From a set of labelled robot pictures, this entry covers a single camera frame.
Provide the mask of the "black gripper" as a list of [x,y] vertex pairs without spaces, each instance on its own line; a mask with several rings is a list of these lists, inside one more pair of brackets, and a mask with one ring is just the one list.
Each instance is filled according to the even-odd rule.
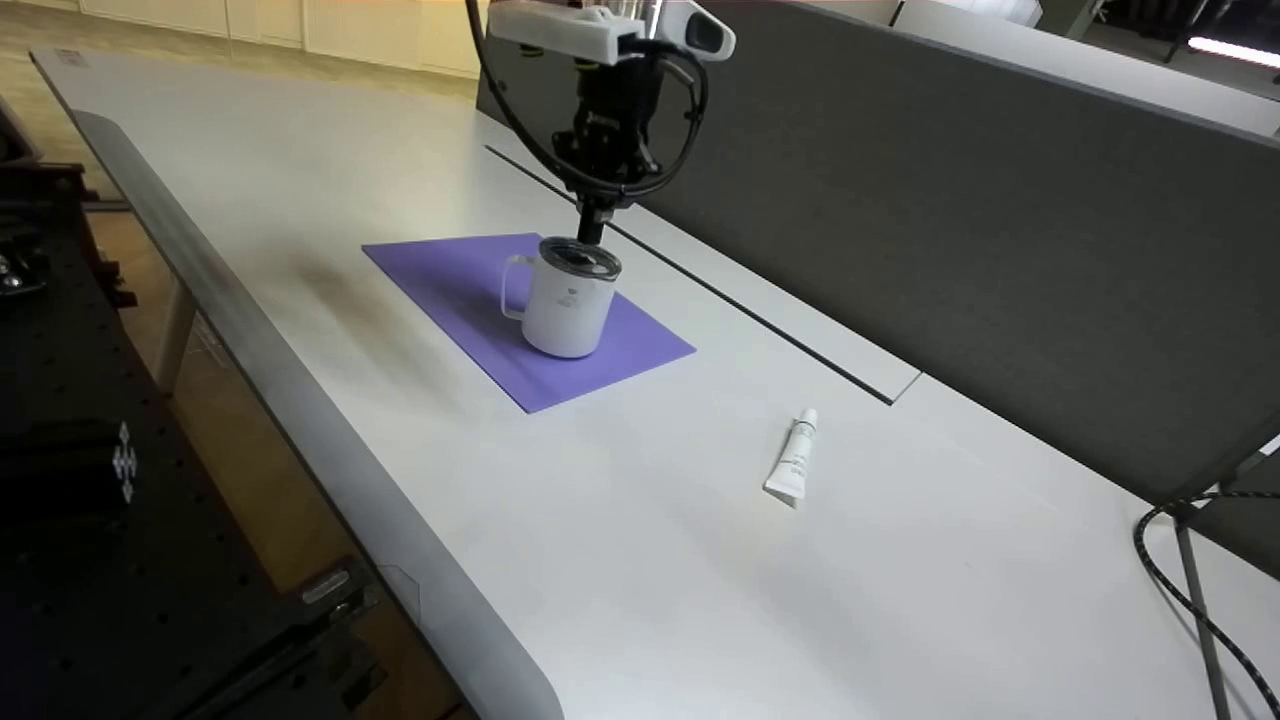
[[[668,75],[687,94],[687,112],[675,158],[661,160],[652,152],[652,116]],[[704,112],[707,72],[692,53],[649,43],[636,62],[579,68],[571,123],[552,137],[558,175],[579,196],[579,244],[600,244],[622,214],[615,205],[675,180]]]

